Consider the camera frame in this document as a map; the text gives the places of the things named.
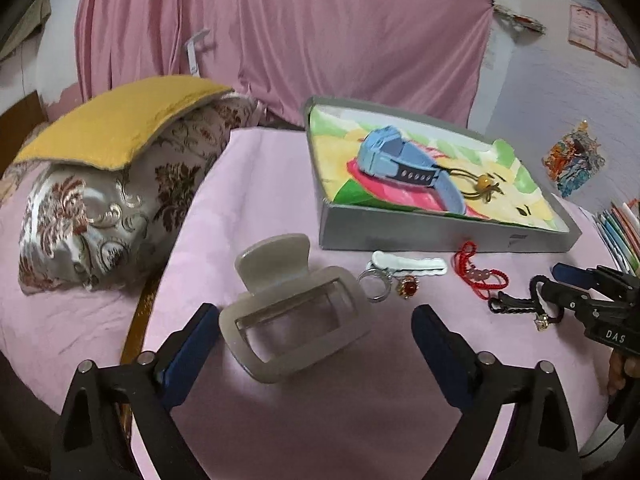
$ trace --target pink curtain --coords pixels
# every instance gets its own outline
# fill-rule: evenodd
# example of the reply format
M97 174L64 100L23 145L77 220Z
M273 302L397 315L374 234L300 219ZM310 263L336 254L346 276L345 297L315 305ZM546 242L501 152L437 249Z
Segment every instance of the pink curtain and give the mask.
M357 98L466 125L491 0L81 0L76 51L87 100L142 77L200 73L301 123L313 94Z

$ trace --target human hand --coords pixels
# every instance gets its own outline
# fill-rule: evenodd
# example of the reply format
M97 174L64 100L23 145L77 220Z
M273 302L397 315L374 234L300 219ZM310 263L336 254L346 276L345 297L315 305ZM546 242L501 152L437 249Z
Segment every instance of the human hand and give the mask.
M609 383L607 383L609 395L613 395L625 387L626 380L622 373L623 370L629 377L640 378L640 358L624 357L614 350L609 359Z

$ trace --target certificate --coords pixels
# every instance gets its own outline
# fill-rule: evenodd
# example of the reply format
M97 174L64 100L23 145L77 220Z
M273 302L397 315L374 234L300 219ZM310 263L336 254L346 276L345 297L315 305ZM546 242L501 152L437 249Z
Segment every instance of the certificate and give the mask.
M571 19L569 20L569 41L591 50L596 49L596 15L595 10L586 9L577 5L571 6Z
M609 16L601 12L597 14L596 52L624 67L629 66L629 47L625 38Z

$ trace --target poster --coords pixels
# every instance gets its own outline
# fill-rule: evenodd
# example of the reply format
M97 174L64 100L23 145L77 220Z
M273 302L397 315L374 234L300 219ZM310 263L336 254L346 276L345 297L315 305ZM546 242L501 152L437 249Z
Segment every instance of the poster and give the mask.
M629 48L611 18L598 12L596 29L596 52L624 67L629 66Z
M549 179L563 198L583 186L606 164L602 146L590 136L588 129L587 121L582 121L542 159Z
M596 50L597 12L572 5L569 21L569 41L590 50Z

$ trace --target yellow towel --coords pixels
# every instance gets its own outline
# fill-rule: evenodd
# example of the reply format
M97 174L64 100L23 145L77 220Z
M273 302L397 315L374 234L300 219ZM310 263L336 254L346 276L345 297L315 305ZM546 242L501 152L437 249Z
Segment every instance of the yellow towel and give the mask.
M120 170L176 118L231 88L187 75L157 76L100 94L61 117L14 162L55 160Z

